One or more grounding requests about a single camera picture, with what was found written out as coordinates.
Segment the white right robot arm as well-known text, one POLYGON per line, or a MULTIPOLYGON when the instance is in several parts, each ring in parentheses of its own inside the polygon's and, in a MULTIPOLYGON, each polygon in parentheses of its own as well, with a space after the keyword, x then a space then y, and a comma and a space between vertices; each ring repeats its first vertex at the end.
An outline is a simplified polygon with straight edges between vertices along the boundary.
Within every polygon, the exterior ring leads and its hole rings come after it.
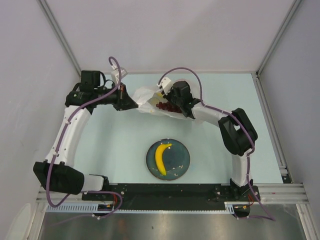
POLYGON ((166 77, 160 80, 157 86, 161 95, 178 108, 184 117, 204 121, 219 128, 223 144, 232 157, 231 196, 242 201, 249 191, 254 194, 250 156, 255 151, 258 134, 246 112, 242 108, 228 112, 206 105, 193 96, 191 86, 185 80, 173 82, 166 77))

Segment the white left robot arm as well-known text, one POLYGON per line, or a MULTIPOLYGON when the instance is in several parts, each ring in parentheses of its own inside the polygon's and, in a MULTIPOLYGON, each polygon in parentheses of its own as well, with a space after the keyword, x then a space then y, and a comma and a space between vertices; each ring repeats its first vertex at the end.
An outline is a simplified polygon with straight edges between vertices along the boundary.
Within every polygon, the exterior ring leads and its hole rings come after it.
POLYGON ((52 148, 42 162, 37 161, 33 172, 47 193, 58 192, 77 195, 93 191, 100 200, 110 196, 108 179, 102 175, 84 174, 74 169, 75 154, 83 130, 100 105, 112 105, 117 111, 138 107, 120 80, 127 75, 124 68, 111 73, 111 87, 101 71, 83 70, 80 82, 66 96, 64 116, 52 148))

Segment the white plastic bag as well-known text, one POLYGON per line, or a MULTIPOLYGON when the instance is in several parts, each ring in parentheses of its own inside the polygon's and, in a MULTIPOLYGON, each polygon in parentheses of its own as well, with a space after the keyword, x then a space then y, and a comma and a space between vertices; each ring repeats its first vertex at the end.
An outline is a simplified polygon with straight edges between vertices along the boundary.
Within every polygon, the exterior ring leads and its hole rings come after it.
MULTIPOLYGON (((192 96, 194 98, 197 98, 197 104, 200 103, 200 89, 197 87, 194 83, 191 83, 189 80, 186 79, 178 79, 178 80, 172 80, 173 83, 178 81, 186 81, 190 85, 190 90, 192 93, 192 96)), ((169 102, 167 99, 165 99, 165 95, 163 92, 159 89, 159 87, 156 86, 144 86, 139 88, 135 91, 133 94, 133 100, 138 104, 138 111, 140 113, 147 113, 154 116, 166 116, 174 119, 192 119, 194 120, 195 117, 185 117, 182 113, 176 113, 176 112, 169 112, 165 110, 160 110, 156 107, 156 104, 158 102, 169 102)))

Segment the blue ceramic plate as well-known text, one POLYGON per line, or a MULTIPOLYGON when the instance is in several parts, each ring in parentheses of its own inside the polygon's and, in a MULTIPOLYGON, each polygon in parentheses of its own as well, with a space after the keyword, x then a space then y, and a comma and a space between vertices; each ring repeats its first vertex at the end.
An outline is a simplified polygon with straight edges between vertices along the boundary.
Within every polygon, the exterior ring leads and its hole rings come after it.
POLYGON ((165 138, 153 143, 146 152, 146 167, 148 171, 157 179, 162 181, 174 181, 181 178, 189 169, 191 156, 187 147, 178 140, 165 138), (166 175, 161 175, 155 162, 156 148, 160 144, 169 144, 163 153, 163 162, 166 169, 166 175))

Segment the fake red grapes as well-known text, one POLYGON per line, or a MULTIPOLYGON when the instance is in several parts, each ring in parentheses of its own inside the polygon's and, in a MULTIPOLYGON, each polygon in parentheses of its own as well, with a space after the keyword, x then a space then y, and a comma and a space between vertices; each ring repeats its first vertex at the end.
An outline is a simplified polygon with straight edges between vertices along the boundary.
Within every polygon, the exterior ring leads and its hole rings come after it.
POLYGON ((155 106, 158 109, 163 110, 163 111, 168 111, 168 112, 173 112, 173 113, 178 113, 178 114, 182 113, 182 111, 179 107, 172 105, 170 102, 159 101, 155 106))

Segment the fake yellow banana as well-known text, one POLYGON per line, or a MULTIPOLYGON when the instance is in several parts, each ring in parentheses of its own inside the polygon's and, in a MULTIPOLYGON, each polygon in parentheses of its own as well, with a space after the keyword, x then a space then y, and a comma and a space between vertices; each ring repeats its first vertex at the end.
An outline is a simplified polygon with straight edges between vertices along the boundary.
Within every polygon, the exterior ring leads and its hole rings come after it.
POLYGON ((172 146, 171 143, 166 143, 166 144, 161 143, 155 150, 155 154, 154 154, 155 164, 157 166, 158 171, 163 176, 167 175, 167 171, 166 171, 164 160, 163 160, 163 154, 165 150, 170 148, 171 146, 172 146))

